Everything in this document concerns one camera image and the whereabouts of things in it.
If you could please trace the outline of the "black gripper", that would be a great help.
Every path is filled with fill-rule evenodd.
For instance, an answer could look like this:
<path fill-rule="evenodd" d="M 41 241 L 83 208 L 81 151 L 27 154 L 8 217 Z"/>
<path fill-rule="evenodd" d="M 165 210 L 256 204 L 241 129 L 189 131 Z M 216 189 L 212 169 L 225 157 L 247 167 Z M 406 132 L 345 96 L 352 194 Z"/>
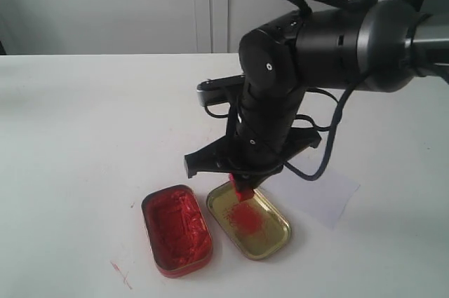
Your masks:
<path fill-rule="evenodd" d="M 320 144 L 317 130 L 293 127 L 304 94 L 298 87 L 283 97 L 270 97 L 245 79 L 242 93 L 229 103 L 224 136 L 185 155 L 187 176 L 227 173 L 236 193 L 254 194 L 286 161 Z"/>

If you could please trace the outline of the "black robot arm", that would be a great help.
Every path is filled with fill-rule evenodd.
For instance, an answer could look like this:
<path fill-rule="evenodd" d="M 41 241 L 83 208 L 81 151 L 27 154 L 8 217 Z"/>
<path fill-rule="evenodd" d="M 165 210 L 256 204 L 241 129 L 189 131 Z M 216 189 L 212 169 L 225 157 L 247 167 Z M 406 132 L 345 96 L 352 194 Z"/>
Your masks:
<path fill-rule="evenodd" d="M 290 168 L 327 133 L 321 164 L 296 175 L 317 180 L 327 168 L 337 127 L 356 90 L 392 93 L 416 77 L 448 79 L 448 18 L 397 0 L 359 12 L 285 14 L 247 33 L 242 73 L 197 87 L 204 109 L 228 103 L 223 137 L 185 156 L 189 177 L 227 173 L 239 194 Z"/>

